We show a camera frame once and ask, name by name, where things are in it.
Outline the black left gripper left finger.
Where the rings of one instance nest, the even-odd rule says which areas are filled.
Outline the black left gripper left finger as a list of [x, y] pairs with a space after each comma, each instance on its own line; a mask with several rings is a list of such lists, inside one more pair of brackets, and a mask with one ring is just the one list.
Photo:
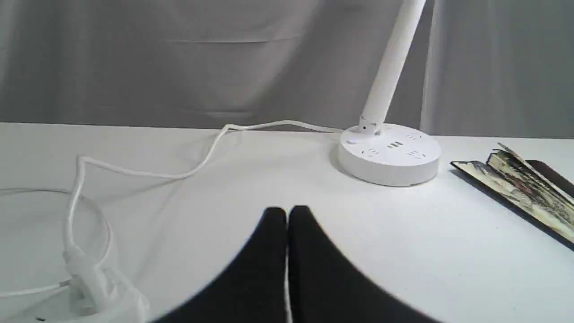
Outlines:
[[158, 323], [285, 323], [287, 214], [267, 207], [236, 257]]

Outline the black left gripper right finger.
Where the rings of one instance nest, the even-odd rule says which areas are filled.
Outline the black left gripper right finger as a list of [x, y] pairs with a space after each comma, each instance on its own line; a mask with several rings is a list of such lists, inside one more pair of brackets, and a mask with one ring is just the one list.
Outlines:
[[288, 221], [288, 284], [294, 323], [432, 323], [367, 278], [343, 255], [311, 209]]

